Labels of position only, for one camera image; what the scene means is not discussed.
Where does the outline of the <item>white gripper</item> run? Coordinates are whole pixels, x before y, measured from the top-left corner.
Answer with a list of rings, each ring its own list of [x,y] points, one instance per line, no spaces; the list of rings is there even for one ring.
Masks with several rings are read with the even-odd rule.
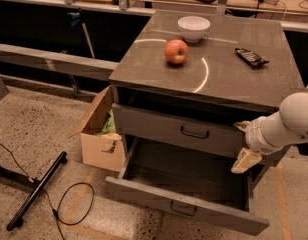
[[[251,122],[244,120],[234,123],[237,129],[242,132],[246,131],[245,140],[250,149],[242,148],[240,150],[231,168],[232,173],[242,174],[258,164],[262,160],[262,155],[270,155],[278,151],[278,148],[271,145],[262,134],[261,123],[264,120],[265,117],[259,117]]]

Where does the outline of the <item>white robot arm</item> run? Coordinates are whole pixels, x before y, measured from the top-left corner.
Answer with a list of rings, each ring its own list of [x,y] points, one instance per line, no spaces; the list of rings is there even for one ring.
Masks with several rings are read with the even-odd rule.
[[[281,151],[286,146],[308,143],[308,85],[305,92],[286,97],[278,112],[252,121],[236,122],[234,126],[245,133],[247,144],[231,168],[235,174],[244,173],[263,156]]]

